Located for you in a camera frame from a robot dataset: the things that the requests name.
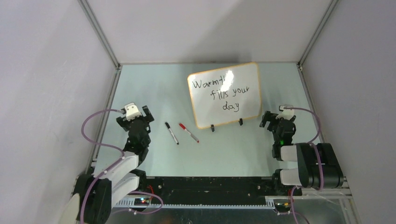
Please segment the black whiteboard marker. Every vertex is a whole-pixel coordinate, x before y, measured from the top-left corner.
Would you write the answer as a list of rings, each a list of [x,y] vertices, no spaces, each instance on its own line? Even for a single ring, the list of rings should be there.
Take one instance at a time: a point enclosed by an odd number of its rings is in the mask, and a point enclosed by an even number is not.
[[[169,133],[171,134],[173,140],[175,141],[175,143],[176,143],[177,145],[179,145],[179,141],[178,141],[178,139],[176,138],[175,134],[173,133],[173,131],[172,131],[172,129],[171,129],[169,123],[168,123],[168,122],[165,122],[165,125],[166,125],[166,127],[167,127]]]

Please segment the red capped marker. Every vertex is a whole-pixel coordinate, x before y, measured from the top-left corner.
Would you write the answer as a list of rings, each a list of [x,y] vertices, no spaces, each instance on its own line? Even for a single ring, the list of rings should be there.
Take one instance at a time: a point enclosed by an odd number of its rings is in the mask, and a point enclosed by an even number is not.
[[[197,143],[200,142],[199,139],[198,139],[194,134],[192,134],[182,123],[179,123],[179,126],[180,126],[184,131],[186,131]]]

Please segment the yellow framed whiteboard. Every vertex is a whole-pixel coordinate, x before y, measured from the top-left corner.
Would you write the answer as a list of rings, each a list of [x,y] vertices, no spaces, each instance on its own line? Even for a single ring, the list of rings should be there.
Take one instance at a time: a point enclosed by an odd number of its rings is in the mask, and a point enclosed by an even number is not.
[[[199,129],[256,118],[262,112],[257,63],[192,73],[187,83]]]

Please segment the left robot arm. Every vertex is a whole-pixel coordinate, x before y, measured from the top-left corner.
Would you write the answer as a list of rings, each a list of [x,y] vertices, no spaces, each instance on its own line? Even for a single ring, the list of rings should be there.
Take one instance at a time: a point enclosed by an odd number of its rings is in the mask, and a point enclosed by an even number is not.
[[[122,116],[117,123],[128,133],[123,149],[113,146],[120,157],[98,174],[82,174],[77,177],[73,194],[80,197],[77,221],[82,224],[103,224],[111,209],[130,192],[143,194],[148,188],[145,172],[138,167],[149,152],[150,122],[154,121],[145,105],[139,110],[129,103],[117,111]]]

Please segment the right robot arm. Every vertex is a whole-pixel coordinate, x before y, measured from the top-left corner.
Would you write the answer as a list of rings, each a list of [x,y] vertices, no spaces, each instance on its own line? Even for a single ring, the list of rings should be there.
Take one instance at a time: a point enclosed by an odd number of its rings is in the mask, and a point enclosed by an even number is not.
[[[289,161],[296,168],[277,169],[272,175],[272,190],[284,195],[291,187],[335,189],[344,183],[344,175],[330,143],[293,143],[297,131],[293,110],[280,114],[266,111],[260,127],[273,135],[272,157],[277,161]]]

